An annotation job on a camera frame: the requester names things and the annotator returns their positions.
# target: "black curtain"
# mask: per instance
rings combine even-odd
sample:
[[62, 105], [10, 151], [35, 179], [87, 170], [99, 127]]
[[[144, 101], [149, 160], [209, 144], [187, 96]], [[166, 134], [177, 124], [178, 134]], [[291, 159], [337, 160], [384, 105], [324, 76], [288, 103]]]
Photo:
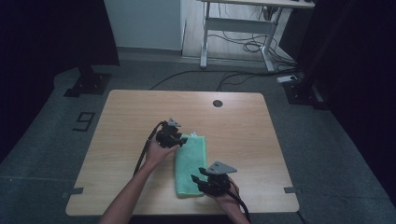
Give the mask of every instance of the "black curtain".
[[396, 204], [396, 6], [321, 0], [298, 59]]
[[47, 102], [54, 76], [83, 64], [119, 65], [103, 1], [0, 1], [0, 161]]

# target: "table top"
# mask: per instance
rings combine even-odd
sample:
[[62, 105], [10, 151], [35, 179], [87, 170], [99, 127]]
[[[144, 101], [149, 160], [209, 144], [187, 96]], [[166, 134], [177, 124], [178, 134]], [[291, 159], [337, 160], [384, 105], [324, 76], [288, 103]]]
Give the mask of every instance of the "table top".
[[[215, 107], [215, 100], [222, 107]], [[204, 91], [112, 91], [71, 195], [69, 216], [102, 215], [132, 178], [152, 129], [173, 118], [181, 133], [206, 137], [207, 164], [222, 161], [240, 188], [250, 213], [296, 212], [292, 187], [264, 98], [259, 93]], [[222, 214], [204, 196], [179, 199], [175, 190], [175, 156], [151, 174], [134, 215]]]
[[313, 8], [315, 4], [305, 0], [291, 1], [291, 0], [198, 0], [209, 3], [226, 3], [238, 5], [253, 5], [253, 6], [269, 6], [269, 7], [296, 7], [296, 8]]

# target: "gray carpet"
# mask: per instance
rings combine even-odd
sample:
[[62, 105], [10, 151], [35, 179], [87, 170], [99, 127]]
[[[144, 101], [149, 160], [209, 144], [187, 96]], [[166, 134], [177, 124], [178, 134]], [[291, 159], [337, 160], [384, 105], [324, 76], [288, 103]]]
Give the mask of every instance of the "gray carpet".
[[[96, 223], [99, 217], [69, 217], [64, 209], [94, 129], [111, 90], [148, 90], [170, 75], [199, 70], [193, 63], [121, 61], [97, 66], [112, 74], [104, 95], [63, 97], [78, 78], [70, 70], [55, 78], [55, 90], [40, 114], [0, 165], [0, 223]], [[260, 68], [211, 65], [208, 70]], [[223, 72], [191, 73], [156, 90], [215, 91]], [[396, 223], [396, 209], [359, 151], [330, 111], [289, 105], [276, 78], [255, 77], [224, 91], [260, 92], [267, 102], [305, 223]], [[87, 132], [75, 132], [80, 112], [94, 112]], [[295, 213], [252, 214], [252, 223], [303, 223]], [[224, 217], [134, 217], [136, 223], [220, 223]]]

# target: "green towel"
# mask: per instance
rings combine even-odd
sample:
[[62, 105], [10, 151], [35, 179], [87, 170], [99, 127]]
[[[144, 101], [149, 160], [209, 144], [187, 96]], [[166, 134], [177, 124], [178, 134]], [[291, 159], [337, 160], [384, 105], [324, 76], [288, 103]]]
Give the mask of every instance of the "green towel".
[[204, 195], [198, 190], [197, 184], [192, 182], [191, 175], [206, 180], [199, 173], [199, 167], [206, 167], [206, 140], [203, 136], [189, 136], [189, 140], [176, 153], [175, 180], [177, 197], [191, 197]]

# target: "person's left arm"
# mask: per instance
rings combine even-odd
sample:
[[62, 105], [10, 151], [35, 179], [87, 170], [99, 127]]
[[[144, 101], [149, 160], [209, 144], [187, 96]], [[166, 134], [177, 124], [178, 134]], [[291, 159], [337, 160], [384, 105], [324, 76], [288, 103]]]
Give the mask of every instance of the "person's left arm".
[[151, 141], [146, 153], [145, 163], [110, 204], [99, 223], [128, 223], [152, 171], [169, 154], [179, 148], [179, 145], [163, 148], [156, 141]]

